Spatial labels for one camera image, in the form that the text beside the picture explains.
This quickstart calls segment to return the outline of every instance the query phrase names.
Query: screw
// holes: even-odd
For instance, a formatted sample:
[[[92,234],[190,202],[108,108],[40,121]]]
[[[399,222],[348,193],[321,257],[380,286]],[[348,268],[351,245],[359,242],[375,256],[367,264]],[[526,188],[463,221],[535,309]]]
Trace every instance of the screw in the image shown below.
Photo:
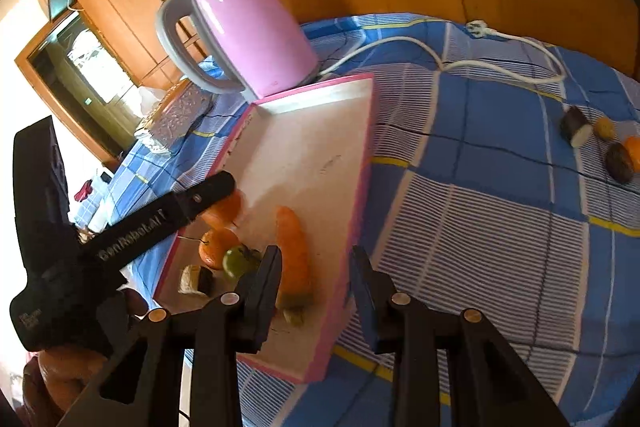
[[[166,318],[166,310],[156,308],[155,310],[151,310],[147,317],[149,317],[151,322],[162,322]]]
[[[472,323],[478,323],[482,320],[482,314],[478,310],[475,310],[473,308],[465,310],[465,312],[463,313],[463,317],[465,317],[465,320],[467,322]]]
[[[391,297],[391,302],[393,304],[397,304],[398,306],[406,306],[411,302],[411,297],[406,293],[398,292],[394,293]]]
[[[220,302],[222,302],[225,306],[232,306],[236,304],[239,300],[240,300],[240,296],[234,292],[225,293],[220,298]]]

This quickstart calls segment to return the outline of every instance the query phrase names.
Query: tray rim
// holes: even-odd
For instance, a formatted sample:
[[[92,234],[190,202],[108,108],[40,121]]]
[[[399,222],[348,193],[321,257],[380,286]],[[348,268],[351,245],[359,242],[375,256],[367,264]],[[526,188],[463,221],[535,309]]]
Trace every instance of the tray rim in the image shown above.
[[[230,147],[234,144],[236,139],[238,139],[239,135],[244,130],[246,124],[249,122],[252,117],[255,109],[265,103],[273,102],[274,100],[279,100],[282,98],[287,98],[289,96],[298,94],[300,92],[306,92],[310,90],[322,89],[324,87],[332,87],[337,86],[338,84],[345,84],[347,82],[355,82],[358,80],[366,80],[370,79],[372,84],[371,96],[369,99],[369,110],[367,115],[367,127],[365,139],[362,144],[362,156],[360,159],[360,175],[358,176],[358,183],[356,186],[356,192],[354,197],[353,208],[351,210],[350,221],[348,224],[348,236],[347,236],[347,244],[344,248],[344,263],[342,266],[342,270],[340,271],[340,275],[338,276],[334,287],[336,289],[344,288],[343,291],[334,291],[332,293],[332,298],[327,301],[325,316],[322,318],[321,325],[321,333],[318,335],[318,340],[316,342],[316,347],[314,350],[314,355],[312,357],[311,362],[306,367],[305,374],[302,379],[294,377],[292,374],[282,372],[271,365],[266,365],[260,363],[259,360],[256,360],[256,355],[246,355],[243,353],[238,353],[238,358],[243,362],[251,365],[252,367],[268,373],[269,375],[277,378],[281,378],[283,380],[289,381],[291,383],[307,383],[310,381],[319,381],[324,378],[324,374],[326,372],[327,365],[329,363],[329,359],[332,355],[333,346],[335,344],[337,336],[340,334],[340,331],[345,327],[346,321],[348,317],[341,317],[341,320],[332,320],[332,313],[330,311],[339,309],[340,311],[344,311],[346,309],[345,295],[346,288],[348,285],[348,276],[349,269],[348,264],[346,263],[348,251],[351,246],[357,243],[358,237],[360,235],[360,226],[363,218],[364,205],[366,203],[367,198],[367,190],[369,188],[369,173],[370,173],[370,158],[372,155],[372,137],[373,137],[373,129],[372,123],[375,114],[375,110],[377,107],[377,89],[376,83],[374,81],[373,73],[359,73],[359,74],[350,74],[346,76],[340,76],[337,78],[332,78],[330,80],[326,80],[324,82],[318,82],[317,84],[310,84],[308,86],[298,87],[296,89],[291,89],[287,91],[283,91],[280,93],[272,94],[271,96],[266,96],[261,98],[260,100],[256,100],[255,102],[250,103],[250,105],[246,108],[242,116],[236,122],[235,126],[232,128],[231,132],[225,139],[225,142],[220,149],[220,152],[216,156],[216,159],[213,161],[209,171],[207,172],[207,177],[214,174],[221,168],[221,164],[226,160],[226,154]],[[169,252],[162,264],[162,269],[160,272],[160,277],[158,278],[158,283],[153,292],[153,299],[158,303],[159,293],[162,290],[164,285],[164,281],[167,277],[167,267],[173,262],[175,253],[177,251],[178,244],[180,243],[180,238],[178,235],[182,235],[184,233],[186,227],[182,227],[178,232],[174,235],[174,240],[172,240],[171,247]]]

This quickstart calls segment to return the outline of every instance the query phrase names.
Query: toy fruit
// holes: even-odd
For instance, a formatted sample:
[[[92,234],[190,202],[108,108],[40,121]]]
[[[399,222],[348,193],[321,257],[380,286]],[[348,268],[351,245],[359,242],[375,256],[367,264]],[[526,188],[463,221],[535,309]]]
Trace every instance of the toy fruit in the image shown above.
[[[634,162],[622,143],[609,146],[604,156],[604,166],[615,181],[626,184],[634,178]]]
[[[571,147],[582,147],[587,143],[593,128],[579,107],[572,105],[560,120],[560,134]]]
[[[212,204],[200,217],[212,229],[226,229],[234,223],[242,209],[242,192],[236,188],[230,196]]]
[[[222,260],[230,248],[240,245],[238,236],[229,229],[209,230],[202,236],[198,253],[202,262],[214,270],[222,270]]]
[[[260,258],[254,255],[245,245],[230,248],[222,260],[225,273],[232,279],[240,279],[245,273],[257,270]]]
[[[276,208],[276,244],[282,252],[282,277],[276,308],[286,321],[302,325],[303,309],[311,304],[313,290],[305,233],[296,213],[288,206]]]
[[[634,171],[640,172],[640,136],[630,136],[625,140],[625,149],[631,156]]]
[[[214,284],[213,274],[209,268],[199,264],[190,264],[182,270],[178,293],[209,297]]]
[[[593,132],[598,138],[604,141],[616,139],[616,127],[613,122],[606,116],[601,116],[593,124]]]

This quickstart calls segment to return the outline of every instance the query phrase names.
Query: pink electric kettle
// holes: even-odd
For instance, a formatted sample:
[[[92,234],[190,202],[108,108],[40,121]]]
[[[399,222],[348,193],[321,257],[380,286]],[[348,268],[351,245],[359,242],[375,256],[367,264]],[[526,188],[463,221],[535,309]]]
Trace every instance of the pink electric kettle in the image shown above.
[[[226,78],[204,73],[184,47],[175,25],[187,16]],[[318,74],[316,52],[278,0],[166,0],[156,32],[182,73],[211,92],[241,91],[251,102]]]

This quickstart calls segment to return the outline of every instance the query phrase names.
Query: red cloth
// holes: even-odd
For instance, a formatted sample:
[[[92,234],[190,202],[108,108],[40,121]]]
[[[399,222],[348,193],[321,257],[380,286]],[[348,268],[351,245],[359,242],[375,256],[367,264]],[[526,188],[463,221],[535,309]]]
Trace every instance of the red cloth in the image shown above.
[[[91,188],[91,180],[87,180],[82,184],[82,188],[78,191],[78,193],[74,196],[74,199],[80,203],[89,197],[94,190]]]

